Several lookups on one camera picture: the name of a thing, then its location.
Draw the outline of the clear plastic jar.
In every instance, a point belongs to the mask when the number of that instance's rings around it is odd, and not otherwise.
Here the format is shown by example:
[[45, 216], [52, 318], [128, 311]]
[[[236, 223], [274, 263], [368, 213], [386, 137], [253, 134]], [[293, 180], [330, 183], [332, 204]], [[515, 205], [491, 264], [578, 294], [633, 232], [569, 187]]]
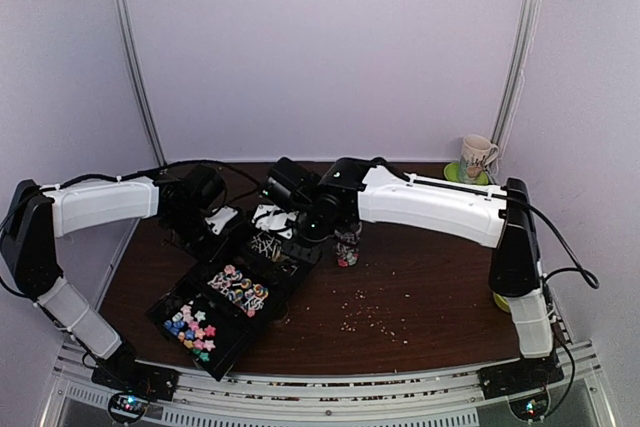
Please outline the clear plastic jar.
[[361, 234], [361, 223], [354, 223], [335, 230], [334, 257], [339, 267], [353, 267], [358, 263]]

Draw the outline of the black three-compartment candy bin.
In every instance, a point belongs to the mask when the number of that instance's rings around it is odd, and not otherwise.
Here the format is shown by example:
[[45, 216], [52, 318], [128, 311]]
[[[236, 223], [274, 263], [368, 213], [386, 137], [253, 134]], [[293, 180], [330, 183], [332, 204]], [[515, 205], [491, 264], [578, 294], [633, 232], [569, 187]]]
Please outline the black three-compartment candy bin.
[[323, 248], [254, 227], [240, 213], [207, 222], [198, 262], [148, 311], [151, 323], [221, 380], [276, 320]]

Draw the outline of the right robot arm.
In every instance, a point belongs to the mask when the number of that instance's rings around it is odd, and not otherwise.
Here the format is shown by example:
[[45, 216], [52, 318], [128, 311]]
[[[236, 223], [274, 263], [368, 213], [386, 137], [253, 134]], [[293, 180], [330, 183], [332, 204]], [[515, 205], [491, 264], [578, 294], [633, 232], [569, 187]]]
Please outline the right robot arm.
[[261, 194], [266, 201], [253, 225], [300, 245], [322, 243], [362, 222], [421, 228], [492, 249], [489, 287], [506, 299], [524, 357], [513, 366], [513, 380], [530, 389], [550, 373], [552, 327], [522, 181], [470, 186], [404, 173], [383, 158], [350, 157], [318, 175], [283, 157], [270, 168]]

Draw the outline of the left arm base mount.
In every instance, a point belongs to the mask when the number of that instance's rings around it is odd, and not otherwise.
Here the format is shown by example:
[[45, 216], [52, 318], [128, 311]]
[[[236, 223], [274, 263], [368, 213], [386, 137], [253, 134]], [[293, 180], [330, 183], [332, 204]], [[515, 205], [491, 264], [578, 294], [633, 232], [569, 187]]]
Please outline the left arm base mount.
[[119, 426], [140, 421], [152, 403], [171, 401], [177, 388], [179, 372], [172, 368], [140, 362], [135, 348], [127, 340], [107, 357], [101, 357], [83, 341], [78, 341], [95, 366], [94, 384], [114, 390], [107, 401], [107, 414]]

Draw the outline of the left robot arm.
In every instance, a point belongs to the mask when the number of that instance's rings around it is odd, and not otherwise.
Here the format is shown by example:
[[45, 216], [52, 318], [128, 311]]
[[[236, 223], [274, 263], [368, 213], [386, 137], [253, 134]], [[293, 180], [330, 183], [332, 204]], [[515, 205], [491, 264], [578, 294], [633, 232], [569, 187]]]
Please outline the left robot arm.
[[125, 354], [125, 339], [72, 284], [61, 265], [71, 257], [66, 245], [155, 219], [191, 256], [204, 260], [240, 217], [225, 195], [218, 170], [203, 163], [182, 173], [156, 167], [121, 176], [89, 173], [46, 185], [23, 180], [1, 222], [1, 258], [13, 282], [8, 291], [50, 315], [93, 356], [106, 360], [103, 369], [111, 381], [133, 391], [143, 383], [143, 368]]

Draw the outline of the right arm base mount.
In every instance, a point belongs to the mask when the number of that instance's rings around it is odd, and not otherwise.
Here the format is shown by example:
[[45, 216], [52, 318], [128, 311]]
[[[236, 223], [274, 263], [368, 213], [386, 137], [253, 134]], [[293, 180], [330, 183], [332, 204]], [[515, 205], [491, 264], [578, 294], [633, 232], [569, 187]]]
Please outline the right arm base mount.
[[555, 352], [483, 367], [477, 375], [485, 400], [506, 400], [511, 414], [528, 424], [543, 422], [554, 411], [550, 387], [565, 378]]

